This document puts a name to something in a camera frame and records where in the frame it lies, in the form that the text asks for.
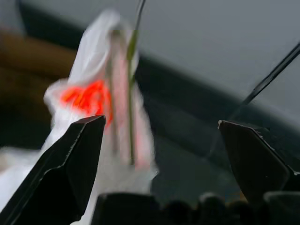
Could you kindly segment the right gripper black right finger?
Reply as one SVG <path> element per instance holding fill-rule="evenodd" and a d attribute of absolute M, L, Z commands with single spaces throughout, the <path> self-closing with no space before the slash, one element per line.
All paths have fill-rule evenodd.
<path fill-rule="evenodd" d="M 300 192 L 300 158 L 280 147 L 264 127 L 219 120 L 231 170 L 248 202 L 262 202 L 272 191 Z"/>

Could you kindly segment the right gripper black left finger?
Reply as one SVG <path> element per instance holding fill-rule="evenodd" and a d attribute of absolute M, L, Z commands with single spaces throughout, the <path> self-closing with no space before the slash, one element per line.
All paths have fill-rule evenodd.
<path fill-rule="evenodd" d="M 72 123 L 0 212 L 0 225 L 70 225 L 79 221 L 94 185 L 105 123 L 104 116 Z"/>

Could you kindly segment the white shorts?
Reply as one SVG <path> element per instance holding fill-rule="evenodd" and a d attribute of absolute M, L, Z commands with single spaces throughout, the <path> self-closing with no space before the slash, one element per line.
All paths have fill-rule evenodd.
<path fill-rule="evenodd" d="M 128 47 L 135 36 L 136 31 L 114 11 L 104 11 L 86 29 L 69 77 L 45 92 L 52 127 L 41 150 L 0 148 L 0 212 L 69 126 L 93 116 L 106 120 L 97 173 L 84 215 L 70 225 L 88 225 L 101 194 L 150 194 L 158 169 L 150 120 L 133 82 L 138 54 Z"/>

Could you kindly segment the olive green wire hanger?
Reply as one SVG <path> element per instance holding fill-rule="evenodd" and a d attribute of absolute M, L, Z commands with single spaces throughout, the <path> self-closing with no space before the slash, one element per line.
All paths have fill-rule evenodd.
<path fill-rule="evenodd" d="M 219 120 L 300 142 L 300 0 L 125 0 L 157 158 L 226 163 Z"/>

